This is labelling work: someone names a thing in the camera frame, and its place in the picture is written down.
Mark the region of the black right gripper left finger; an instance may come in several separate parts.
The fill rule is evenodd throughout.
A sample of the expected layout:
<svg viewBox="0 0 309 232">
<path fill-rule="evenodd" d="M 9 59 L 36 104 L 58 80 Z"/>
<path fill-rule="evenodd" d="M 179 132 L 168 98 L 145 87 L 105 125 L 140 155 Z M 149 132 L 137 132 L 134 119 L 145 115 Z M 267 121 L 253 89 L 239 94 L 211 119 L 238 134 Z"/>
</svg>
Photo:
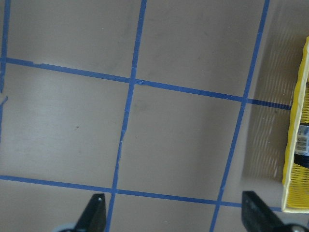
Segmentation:
<svg viewBox="0 0 309 232">
<path fill-rule="evenodd" d="M 104 193 L 93 194 L 77 221 L 75 232 L 103 232 L 106 227 L 106 203 Z"/>
</svg>

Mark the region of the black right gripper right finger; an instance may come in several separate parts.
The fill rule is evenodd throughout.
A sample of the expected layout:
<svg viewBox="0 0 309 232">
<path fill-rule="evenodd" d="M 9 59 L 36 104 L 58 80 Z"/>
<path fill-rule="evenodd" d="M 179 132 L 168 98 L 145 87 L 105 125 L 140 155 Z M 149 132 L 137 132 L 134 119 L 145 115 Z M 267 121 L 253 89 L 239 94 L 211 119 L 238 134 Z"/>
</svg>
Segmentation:
<svg viewBox="0 0 309 232">
<path fill-rule="evenodd" d="M 254 191 L 242 192 L 241 221 L 247 232 L 292 232 Z"/>
</svg>

